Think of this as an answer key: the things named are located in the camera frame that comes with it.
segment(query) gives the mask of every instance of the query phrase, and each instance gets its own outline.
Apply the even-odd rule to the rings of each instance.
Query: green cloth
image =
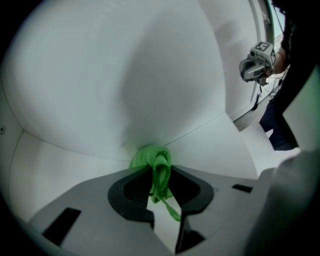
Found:
[[[162,201],[172,218],[179,222],[180,215],[166,202],[166,199],[173,197],[169,189],[171,174],[171,153],[169,149],[157,145],[146,146],[132,158],[129,168],[147,165],[152,167],[152,188],[149,194],[152,202],[156,204]]]

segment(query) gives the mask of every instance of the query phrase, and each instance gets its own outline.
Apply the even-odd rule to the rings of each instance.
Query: dark pants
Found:
[[[277,120],[275,117],[275,107],[272,102],[269,102],[269,104],[266,106],[266,110],[259,123],[265,132],[273,129],[273,133],[270,136],[269,140],[275,151],[287,151],[294,149],[294,147],[291,146],[284,138],[283,133],[277,124]]]

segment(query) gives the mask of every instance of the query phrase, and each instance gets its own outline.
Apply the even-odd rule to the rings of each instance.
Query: green rag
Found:
[[[171,174],[171,153],[164,146],[150,145],[140,149],[132,158],[129,168],[152,167],[152,188],[149,196],[154,204],[162,201],[174,220],[180,221],[180,215],[173,209],[166,199],[173,197],[169,189]]]

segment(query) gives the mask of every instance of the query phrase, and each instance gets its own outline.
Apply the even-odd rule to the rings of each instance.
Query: person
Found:
[[[299,145],[283,113],[300,92],[317,63],[316,56],[319,51],[316,45],[311,47],[310,40],[315,34],[312,28],[317,21],[313,20],[314,10],[304,9],[301,2],[297,5],[289,0],[272,0],[272,4],[285,14],[285,26],[273,73],[266,71],[265,75],[268,77],[281,74],[287,68],[288,70],[279,91],[269,101],[259,123],[265,132],[273,129],[269,140],[275,151],[288,151]]]

